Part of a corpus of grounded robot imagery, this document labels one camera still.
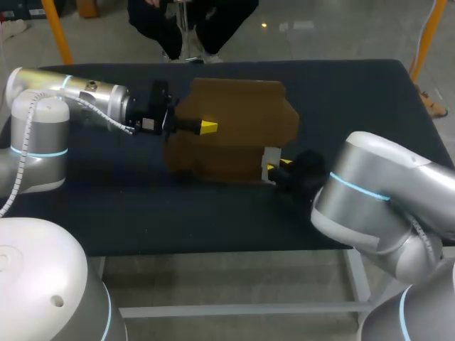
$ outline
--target person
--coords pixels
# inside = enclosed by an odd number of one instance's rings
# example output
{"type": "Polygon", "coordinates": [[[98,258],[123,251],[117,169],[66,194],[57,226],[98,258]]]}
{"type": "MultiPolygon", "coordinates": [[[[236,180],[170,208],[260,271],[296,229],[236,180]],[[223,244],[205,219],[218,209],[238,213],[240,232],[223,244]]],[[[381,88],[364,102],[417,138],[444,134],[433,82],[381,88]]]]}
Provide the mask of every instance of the person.
{"type": "MultiPolygon", "coordinates": [[[[192,0],[187,3],[190,44],[206,63],[220,61],[218,51],[259,0],[192,0]]],[[[166,18],[168,0],[128,0],[129,23],[147,38],[156,40],[171,60],[182,52],[182,32],[176,18],[166,18]]]]}

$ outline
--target floor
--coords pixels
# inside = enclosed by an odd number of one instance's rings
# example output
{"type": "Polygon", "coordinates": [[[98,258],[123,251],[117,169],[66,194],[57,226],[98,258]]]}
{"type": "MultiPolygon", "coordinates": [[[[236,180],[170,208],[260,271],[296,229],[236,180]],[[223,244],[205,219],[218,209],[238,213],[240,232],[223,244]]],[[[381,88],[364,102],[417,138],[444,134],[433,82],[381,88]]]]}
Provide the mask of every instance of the floor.
{"type": "MultiPolygon", "coordinates": [[[[260,0],[222,49],[226,61],[394,58],[409,65],[431,0],[260,0]]],[[[161,49],[127,22],[124,0],[100,3],[102,18],[62,20],[76,63],[153,63],[161,49]]],[[[448,3],[419,86],[455,109],[455,4],[448,3]]],[[[61,64],[46,21],[4,44],[7,69],[61,64]]],[[[1,73],[6,79],[7,70],[1,73]]],[[[434,121],[455,158],[455,116],[434,121]]],[[[381,273],[367,265],[372,286],[381,273]]],[[[119,306],[344,301],[352,299],[339,251],[121,257],[105,282],[119,306]]],[[[354,341],[352,315],[128,320],[129,339],[354,341]]]]}

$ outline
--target cable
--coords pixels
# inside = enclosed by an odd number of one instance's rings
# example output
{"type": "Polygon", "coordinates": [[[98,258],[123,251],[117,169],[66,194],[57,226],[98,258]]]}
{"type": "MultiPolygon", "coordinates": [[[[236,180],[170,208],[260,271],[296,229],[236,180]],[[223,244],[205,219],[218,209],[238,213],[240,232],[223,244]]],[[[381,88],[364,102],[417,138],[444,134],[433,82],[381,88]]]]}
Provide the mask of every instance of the cable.
{"type": "Polygon", "coordinates": [[[432,9],[430,9],[428,17],[425,19],[422,27],[420,28],[419,40],[417,41],[417,50],[415,51],[415,56],[414,56],[414,64],[412,66],[412,69],[409,70],[410,75],[414,72],[414,70],[417,66],[417,62],[419,61],[420,41],[422,40],[422,36],[424,35],[424,31],[425,31],[425,28],[427,27],[429,19],[432,17],[434,8],[436,7],[436,2],[437,2],[437,0],[433,0],[432,9]]]}
{"type": "Polygon", "coordinates": [[[16,196],[18,195],[19,188],[21,187],[22,177],[23,177],[23,170],[26,166],[27,154],[28,154],[28,141],[30,139],[30,132],[31,132],[31,122],[33,120],[33,115],[35,114],[36,107],[38,102],[46,97],[52,97],[51,94],[46,92],[38,92],[33,96],[33,99],[30,102],[30,107],[28,108],[28,115],[26,120],[26,128],[23,134],[23,141],[22,141],[22,151],[21,151],[21,158],[19,159],[19,167],[16,173],[16,179],[14,181],[13,189],[9,194],[8,200],[6,201],[5,205],[0,210],[0,218],[2,218],[9,210],[11,205],[13,204],[16,196]]]}
{"type": "Polygon", "coordinates": [[[420,226],[419,222],[416,221],[416,219],[413,216],[411,216],[411,214],[406,212],[405,217],[409,220],[412,227],[415,229],[415,231],[419,235],[420,239],[424,242],[425,249],[427,249],[427,252],[428,252],[429,260],[431,261],[432,265],[435,265],[437,260],[434,255],[433,246],[432,246],[432,243],[430,242],[430,240],[428,239],[428,236],[425,233],[424,229],[422,229],[422,226],[420,226]]]}
{"type": "Polygon", "coordinates": [[[87,107],[88,109],[92,110],[94,113],[100,115],[103,119],[108,121],[113,126],[116,126],[118,129],[124,131],[125,133],[127,133],[129,135],[132,135],[134,133],[134,128],[132,128],[130,126],[124,126],[123,124],[120,124],[119,122],[114,121],[109,116],[107,116],[104,112],[99,110],[97,107],[95,107],[94,105],[90,104],[90,102],[87,102],[87,101],[85,101],[85,100],[83,100],[83,99],[81,99],[81,98],[79,98],[77,96],[72,96],[70,94],[66,94],[63,91],[58,91],[57,94],[58,94],[58,96],[66,97],[68,99],[72,99],[73,101],[76,101],[77,103],[82,104],[84,107],[87,107]]]}
{"type": "MultiPolygon", "coordinates": [[[[133,128],[129,126],[124,126],[123,124],[120,124],[113,119],[111,119],[109,116],[107,116],[105,113],[103,113],[101,110],[99,110],[97,107],[94,105],[90,104],[89,102],[80,99],[79,97],[71,96],[68,94],[65,94],[63,92],[56,92],[58,96],[62,97],[67,97],[69,99],[72,99],[78,103],[81,103],[84,107],[87,107],[88,109],[92,110],[94,113],[100,115],[103,119],[108,121],[110,124],[116,126],[118,129],[124,131],[125,133],[132,135],[133,134],[133,128]]],[[[16,196],[18,195],[19,188],[21,187],[22,183],[22,178],[23,178],[23,172],[26,166],[26,160],[27,160],[27,154],[28,154],[28,142],[30,140],[30,133],[31,133],[31,124],[33,121],[33,116],[36,113],[36,108],[38,106],[38,102],[41,101],[43,98],[49,98],[49,97],[55,97],[56,96],[55,92],[37,92],[33,96],[33,99],[30,102],[30,107],[28,108],[28,114],[27,114],[27,119],[26,119],[26,128],[23,134],[23,142],[22,142],[22,150],[21,150],[21,157],[19,159],[19,166],[17,169],[16,173],[16,179],[14,181],[14,186],[13,189],[11,190],[11,193],[8,197],[8,200],[4,204],[4,206],[0,210],[0,218],[2,218],[9,210],[9,208],[13,205],[14,200],[16,199],[16,196]]]]}

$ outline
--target table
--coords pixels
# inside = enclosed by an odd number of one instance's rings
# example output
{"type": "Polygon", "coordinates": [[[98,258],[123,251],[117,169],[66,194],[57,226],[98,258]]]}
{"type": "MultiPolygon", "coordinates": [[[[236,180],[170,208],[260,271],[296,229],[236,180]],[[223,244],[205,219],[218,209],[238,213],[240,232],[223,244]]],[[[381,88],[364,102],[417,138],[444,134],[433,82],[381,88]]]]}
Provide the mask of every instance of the table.
{"type": "MultiPolygon", "coordinates": [[[[188,94],[194,77],[279,80],[301,117],[299,136],[283,149],[283,157],[293,158],[310,148],[321,153],[330,167],[349,133],[363,130],[453,168],[406,69],[395,60],[46,69],[126,85],[139,95],[142,105],[154,80],[169,81],[171,93],[180,98],[188,94]]],[[[276,194],[271,185],[175,183],[164,167],[162,143],[155,136],[132,138],[72,126],[64,186],[21,195],[9,216],[38,217],[61,225],[89,256],[346,248],[311,225],[309,207],[276,194]]],[[[145,307],[121,312],[133,318],[369,311],[384,298],[383,292],[371,295],[355,250],[348,250],[346,259],[355,302],[145,307]]]]}

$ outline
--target cardboard box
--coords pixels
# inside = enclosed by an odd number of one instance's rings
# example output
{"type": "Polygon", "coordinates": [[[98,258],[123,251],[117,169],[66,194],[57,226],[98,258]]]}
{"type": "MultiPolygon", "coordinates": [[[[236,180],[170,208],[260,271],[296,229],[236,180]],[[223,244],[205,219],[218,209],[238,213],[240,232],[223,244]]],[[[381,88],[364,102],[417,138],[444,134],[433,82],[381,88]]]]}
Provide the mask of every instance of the cardboard box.
{"type": "Polygon", "coordinates": [[[171,173],[208,181],[261,183],[264,148],[282,148],[299,130],[283,84],[270,81],[196,78],[176,118],[218,124],[213,134],[177,131],[164,146],[171,173]]]}
{"type": "Polygon", "coordinates": [[[1,0],[0,12],[5,20],[30,19],[25,0],[1,0]]]}
{"type": "MultiPolygon", "coordinates": [[[[66,5],[66,0],[54,0],[58,16],[61,15],[66,5]]],[[[46,12],[40,0],[27,0],[27,11],[31,19],[46,19],[46,12]]]]}

